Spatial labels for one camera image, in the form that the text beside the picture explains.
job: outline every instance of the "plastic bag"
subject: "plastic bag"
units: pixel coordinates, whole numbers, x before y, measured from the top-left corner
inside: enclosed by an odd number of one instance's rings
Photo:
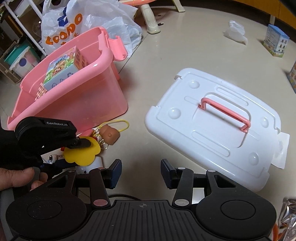
[[[245,45],[248,44],[248,39],[244,36],[244,26],[237,23],[236,21],[229,21],[229,28],[224,32],[224,36],[237,42],[243,42]]]
[[[120,36],[128,57],[140,43],[142,28],[133,21],[137,8],[116,0],[62,0],[57,6],[45,0],[42,43],[47,54],[93,27],[102,26],[110,38]]]

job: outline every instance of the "human hand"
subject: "human hand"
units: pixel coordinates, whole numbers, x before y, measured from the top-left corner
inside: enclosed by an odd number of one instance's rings
[[[12,188],[12,187],[22,187],[27,185],[34,177],[34,169],[29,167],[25,170],[15,171],[0,168],[0,191]],[[47,181],[47,174],[41,172],[39,175],[39,180],[34,181],[31,185],[31,190],[37,188],[41,184]],[[2,224],[0,223],[0,241],[6,241],[4,231],[2,229]]]

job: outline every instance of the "circular black pad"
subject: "circular black pad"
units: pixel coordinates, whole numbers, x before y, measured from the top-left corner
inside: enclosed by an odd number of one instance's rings
[[[62,206],[55,201],[42,200],[32,203],[28,209],[28,215],[39,220],[54,218],[59,215]]]
[[[86,206],[72,194],[62,195],[62,190],[47,188],[39,196],[30,196],[33,190],[11,203],[6,211],[11,231],[28,240],[52,240],[79,229],[86,218]]]
[[[224,203],[221,206],[222,213],[235,220],[245,220],[251,218],[256,210],[254,206],[248,202],[233,200]]]

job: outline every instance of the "floor tile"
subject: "floor tile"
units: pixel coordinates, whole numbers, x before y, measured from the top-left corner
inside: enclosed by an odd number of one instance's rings
[[[161,19],[163,18],[163,16],[171,9],[170,7],[162,7],[162,8],[159,8],[159,7],[152,7],[151,8],[154,15],[155,15],[155,19],[158,23],[161,22]],[[146,28],[146,24],[145,24],[145,21],[144,21],[144,18],[142,16],[142,13],[140,10],[137,11],[137,15],[135,17],[135,22],[140,25],[142,27],[142,30],[143,30],[143,34],[142,34],[142,41],[149,35],[148,32],[147,32],[147,28]],[[117,68],[117,70],[120,72],[122,70],[122,68],[124,67],[124,65],[127,63],[127,61],[129,60],[129,58],[126,58],[124,61],[121,61],[121,62],[117,62],[115,61],[114,64]]]
[[[0,75],[0,106],[8,116],[12,114],[19,93],[19,85]]]
[[[166,188],[160,175],[162,158],[175,167],[205,172],[151,135],[144,123],[150,107],[174,83],[175,75],[191,67],[241,87],[278,112],[281,130],[291,135],[286,168],[270,167],[270,178],[260,195],[279,210],[282,198],[296,192],[293,185],[286,185],[292,181],[295,169],[296,112],[291,111],[291,104],[296,103],[296,95],[285,74],[295,62],[296,44],[289,42],[289,51],[283,58],[273,57],[260,42],[265,38],[267,26],[212,9],[185,7],[185,10],[184,13],[168,11],[161,19],[164,23],[161,32],[147,35],[120,72],[120,84],[128,101],[128,111],[120,118],[128,120],[130,127],[121,133],[114,146],[102,152],[105,166],[115,158],[123,162],[117,187],[108,193],[171,201],[175,192]],[[230,20],[244,26],[247,46],[224,37]],[[195,200],[200,198],[197,192]]]
[[[90,197],[89,188],[79,188],[79,191],[85,194],[86,196]]]
[[[4,109],[2,107],[0,107],[0,117],[1,117],[1,127],[4,130],[7,130],[7,119],[8,119],[8,116],[4,112]]]
[[[84,203],[91,203],[91,200],[88,196],[86,196],[83,192],[79,191],[78,197],[84,202]]]

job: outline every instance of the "toy box packaging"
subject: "toy box packaging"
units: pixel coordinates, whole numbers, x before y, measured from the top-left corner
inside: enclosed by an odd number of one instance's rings
[[[49,64],[44,88],[49,91],[71,75],[84,68],[88,63],[79,49],[74,46]]]
[[[44,88],[43,83],[40,83],[37,94],[36,94],[35,101],[38,100],[44,94],[46,94],[46,92],[47,92],[47,90]]]
[[[292,88],[294,89],[294,92],[296,93],[296,62],[287,77],[290,81],[290,84],[292,85]]]
[[[283,57],[288,41],[288,35],[282,30],[274,25],[268,25],[263,45],[273,56]]]

